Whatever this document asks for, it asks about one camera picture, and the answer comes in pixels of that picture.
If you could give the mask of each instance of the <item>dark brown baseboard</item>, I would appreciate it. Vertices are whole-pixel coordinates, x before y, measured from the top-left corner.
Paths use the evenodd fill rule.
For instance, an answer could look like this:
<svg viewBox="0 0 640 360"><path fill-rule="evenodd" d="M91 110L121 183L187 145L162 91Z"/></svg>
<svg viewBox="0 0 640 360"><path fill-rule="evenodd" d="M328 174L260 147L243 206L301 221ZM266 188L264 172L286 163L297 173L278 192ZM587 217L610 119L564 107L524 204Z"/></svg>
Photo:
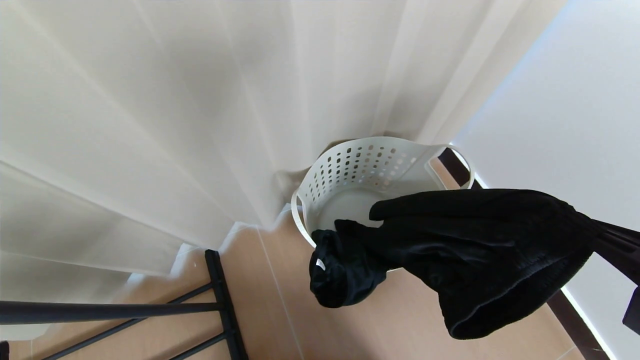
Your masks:
<svg viewBox="0 0 640 360"><path fill-rule="evenodd" d="M451 149L446 149L438 159L449 171L459 185L469 181L469 171ZM482 188L474 182L472 188ZM563 292L558 291L547 302L556 318L560 321L575 346L580 350L585 360L609 360L609 356L602 350L589 327L584 323L578 312L571 305Z"/></svg>

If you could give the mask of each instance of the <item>basket handle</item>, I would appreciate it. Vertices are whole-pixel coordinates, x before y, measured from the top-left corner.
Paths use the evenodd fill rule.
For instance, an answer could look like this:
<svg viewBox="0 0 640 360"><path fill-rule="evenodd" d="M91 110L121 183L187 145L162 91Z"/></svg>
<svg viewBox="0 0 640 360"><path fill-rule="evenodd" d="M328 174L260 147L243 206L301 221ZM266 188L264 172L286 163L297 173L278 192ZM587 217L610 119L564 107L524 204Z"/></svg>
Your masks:
<svg viewBox="0 0 640 360"><path fill-rule="evenodd" d="M460 186L460 189L462 190L467 190L467 189L471 189L471 186L474 184L474 181L476 180L476 168L471 164L471 162L469 161L468 158L466 158L464 155L462 155L462 152L460 151L459 148L451 145L451 144L447 144L447 145L439 145L442 147L448 147L450 148L453 152L458 153L458 157L463 160L465 163L467 163L467 168L469 169L469 181L467 181L466 183L462 184Z"/></svg>
<svg viewBox="0 0 640 360"><path fill-rule="evenodd" d="M293 195L291 195L291 215L293 216L293 222L296 223L298 231L305 237L305 240L315 248L316 243L309 235L309 232L305 228L305 224L303 224L302 219L300 218L300 212L298 211L298 199L300 200L300 204L302 204L302 212L304 213L305 211L305 202L298 196L298 191L296 190Z"/></svg>

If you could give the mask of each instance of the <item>perforated basket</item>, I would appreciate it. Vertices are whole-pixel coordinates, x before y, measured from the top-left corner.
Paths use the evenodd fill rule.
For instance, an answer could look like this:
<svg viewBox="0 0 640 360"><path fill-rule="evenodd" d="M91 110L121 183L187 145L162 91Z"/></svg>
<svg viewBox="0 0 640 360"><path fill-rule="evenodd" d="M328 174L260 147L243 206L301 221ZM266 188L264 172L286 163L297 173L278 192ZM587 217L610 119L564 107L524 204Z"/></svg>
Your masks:
<svg viewBox="0 0 640 360"><path fill-rule="evenodd" d="M316 160L291 197L291 213L298 230L315 247L310 234L316 229L335 230L335 219L379 226L378 222L369 220L369 210L379 200L446 190L429 162L447 147L467 163L469 182L461 189L470 188L475 178L474 168L451 145L421 145L379 136L332 147ZM302 206L303 218L300 218L298 203Z"/></svg>

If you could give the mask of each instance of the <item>curtain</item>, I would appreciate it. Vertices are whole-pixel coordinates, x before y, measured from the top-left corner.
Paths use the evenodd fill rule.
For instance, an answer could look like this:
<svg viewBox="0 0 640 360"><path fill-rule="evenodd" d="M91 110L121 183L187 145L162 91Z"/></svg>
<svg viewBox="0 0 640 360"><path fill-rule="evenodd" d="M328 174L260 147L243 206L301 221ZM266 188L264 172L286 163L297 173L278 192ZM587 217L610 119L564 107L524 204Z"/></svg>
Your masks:
<svg viewBox="0 0 640 360"><path fill-rule="evenodd" d="M3 1L0 249L166 273L272 223L332 142L448 143L563 3Z"/></svg>

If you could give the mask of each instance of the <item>black garment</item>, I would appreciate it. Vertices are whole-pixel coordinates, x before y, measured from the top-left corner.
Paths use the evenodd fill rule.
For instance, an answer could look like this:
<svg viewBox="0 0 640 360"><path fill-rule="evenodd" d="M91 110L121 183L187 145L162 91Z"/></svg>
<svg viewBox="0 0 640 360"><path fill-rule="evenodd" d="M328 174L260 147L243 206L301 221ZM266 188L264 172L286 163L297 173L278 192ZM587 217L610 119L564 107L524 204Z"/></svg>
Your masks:
<svg viewBox="0 0 640 360"><path fill-rule="evenodd" d="M384 224L336 220L339 236L359 239L437 291L456 339L489 335L542 306L602 232L567 203L530 190L417 193L377 202L369 218Z"/></svg>
<svg viewBox="0 0 640 360"><path fill-rule="evenodd" d="M359 241L340 239L331 230L316 230L311 237L316 249L309 262L310 287L320 305L357 304L387 278L389 267L367 254ZM318 259L324 269L317 265Z"/></svg>

